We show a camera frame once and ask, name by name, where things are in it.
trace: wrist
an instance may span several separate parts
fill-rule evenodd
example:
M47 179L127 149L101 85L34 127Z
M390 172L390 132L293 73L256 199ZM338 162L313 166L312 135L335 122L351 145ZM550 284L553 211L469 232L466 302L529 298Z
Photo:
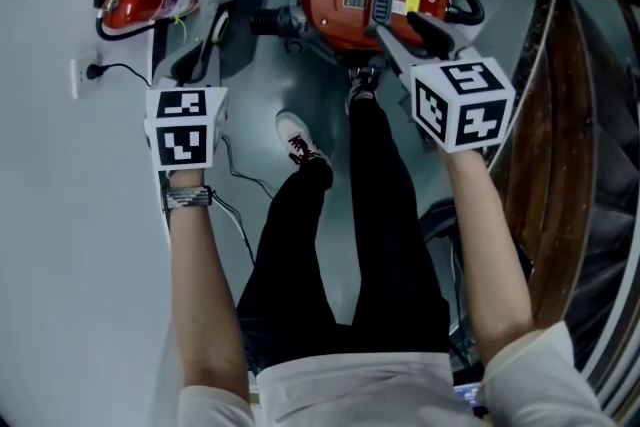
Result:
M183 169L169 178L171 187L201 187L204 185L204 169Z
M486 170L487 167L482 155L472 150L459 151L456 153L446 153L440 150L440 156L450 172L457 169L477 169L478 167Z

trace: shoelace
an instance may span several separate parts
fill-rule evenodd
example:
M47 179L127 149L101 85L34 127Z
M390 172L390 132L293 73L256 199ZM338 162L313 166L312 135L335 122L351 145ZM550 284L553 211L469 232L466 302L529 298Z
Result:
M309 153L309 146L307 146L307 143L299 135L295 136L293 139L289 139L289 143L301 157Z
M319 153L309 150L309 146L305 142L305 140L299 135L295 136L292 139L289 139L289 144L293 146L293 149L297 152L291 153L289 156L291 160L293 160L296 164L300 165L303 161L322 157Z
M379 72L372 68L358 69L357 73L352 73L350 76L352 91L359 88L369 88L377 80L378 74Z

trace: power outlet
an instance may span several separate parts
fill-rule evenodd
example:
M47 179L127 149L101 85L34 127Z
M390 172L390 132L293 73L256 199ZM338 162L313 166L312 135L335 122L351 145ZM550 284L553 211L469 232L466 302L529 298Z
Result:
M101 64L100 54L96 50L71 59L71 96L74 100L84 98L90 89L98 85L100 77L93 80L87 78L87 68L91 64Z

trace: sleeve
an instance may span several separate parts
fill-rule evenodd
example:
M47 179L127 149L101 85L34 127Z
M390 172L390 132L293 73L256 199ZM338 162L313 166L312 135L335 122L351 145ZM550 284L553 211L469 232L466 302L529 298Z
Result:
M180 393L178 427L255 427L251 407L225 390L189 386Z
M574 367L564 322L530 333L498 353L487 365L479 399L497 427L615 425Z

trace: white wall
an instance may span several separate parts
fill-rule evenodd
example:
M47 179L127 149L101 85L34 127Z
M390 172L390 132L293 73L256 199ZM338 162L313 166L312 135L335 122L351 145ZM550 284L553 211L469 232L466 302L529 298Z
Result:
M11 427L140 426L169 319L169 261L123 70L71 99L69 60L148 69L100 43L91 0L0 0L0 414Z

